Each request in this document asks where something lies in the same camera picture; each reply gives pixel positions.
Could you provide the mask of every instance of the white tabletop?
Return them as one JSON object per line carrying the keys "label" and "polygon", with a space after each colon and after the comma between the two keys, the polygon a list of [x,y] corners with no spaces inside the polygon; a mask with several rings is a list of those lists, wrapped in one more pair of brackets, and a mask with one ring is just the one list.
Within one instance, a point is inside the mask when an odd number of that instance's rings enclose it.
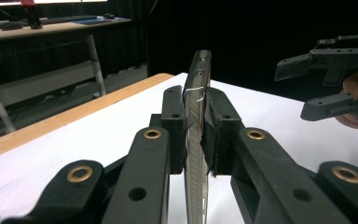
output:
{"label": "white tabletop", "polygon": [[[161,113],[163,92],[185,81],[186,74],[177,75],[0,155],[0,216],[29,213],[49,180],[72,161],[106,166],[125,156],[151,114]],[[298,164],[314,172],[323,161],[358,166],[358,130],[335,119],[305,121],[299,101],[213,80],[211,86],[225,92],[246,127],[270,132]],[[229,179],[210,177],[208,223],[243,223]],[[169,209],[168,223],[186,223],[183,175],[171,175]]]}

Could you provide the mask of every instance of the brass ring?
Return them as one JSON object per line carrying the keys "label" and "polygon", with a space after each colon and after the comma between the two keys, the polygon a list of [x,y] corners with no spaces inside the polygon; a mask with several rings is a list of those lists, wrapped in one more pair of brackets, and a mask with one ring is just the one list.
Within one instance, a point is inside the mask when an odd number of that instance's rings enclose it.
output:
{"label": "brass ring", "polygon": [[144,137],[148,139],[156,139],[161,137],[161,132],[156,129],[147,130],[144,132]]}
{"label": "brass ring", "polygon": [[[82,176],[76,176],[75,172],[79,170],[85,170],[86,173],[83,174]],[[86,165],[81,165],[73,168],[66,176],[66,179],[69,182],[78,183],[87,180],[91,175],[92,175],[92,168]]]}
{"label": "brass ring", "polygon": [[266,137],[263,133],[255,131],[255,130],[250,130],[250,131],[246,132],[246,134],[248,135],[248,137],[256,139],[256,140],[261,140]]}
{"label": "brass ring", "polygon": [[[358,173],[352,170],[351,168],[345,166],[335,166],[333,167],[332,171],[336,177],[345,180],[347,182],[350,182],[352,184],[358,184]],[[345,175],[342,172],[349,173],[351,176]]]}

